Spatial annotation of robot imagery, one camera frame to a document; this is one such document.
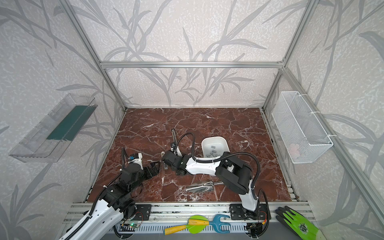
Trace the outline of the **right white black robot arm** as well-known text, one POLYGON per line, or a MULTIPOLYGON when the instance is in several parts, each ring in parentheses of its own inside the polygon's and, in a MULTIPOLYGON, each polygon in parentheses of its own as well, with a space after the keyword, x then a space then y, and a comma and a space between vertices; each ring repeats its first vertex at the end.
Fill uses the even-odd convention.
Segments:
POLYGON ((242 201, 242 206, 248 211, 255 211, 258 197, 255 193, 255 184, 261 173, 258 158, 250 153, 224 152, 222 156, 214 158, 196 158, 192 155, 178 156, 172 151, 165 152, 162 157, 165 165, 171 167, 177 175, 205 174, 219 178, 230 190, 237 193, 242 201), (252 167, 238 156, 244 155, 252 158, 257 164, 254 176, 252 167))

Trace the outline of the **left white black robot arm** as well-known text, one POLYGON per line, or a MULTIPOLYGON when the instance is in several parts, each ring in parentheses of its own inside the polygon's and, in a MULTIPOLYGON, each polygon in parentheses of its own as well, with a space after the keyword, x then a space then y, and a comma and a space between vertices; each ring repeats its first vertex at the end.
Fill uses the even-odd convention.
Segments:
POLYGON ((121 220, 131 218, 137 212, 131 192, 144 181, 157 176, 160 168, 160 162, 150 163, 143 168, 138 163, 128 164, 99 193, 87 214, 61 239, 100 240, 121 220))

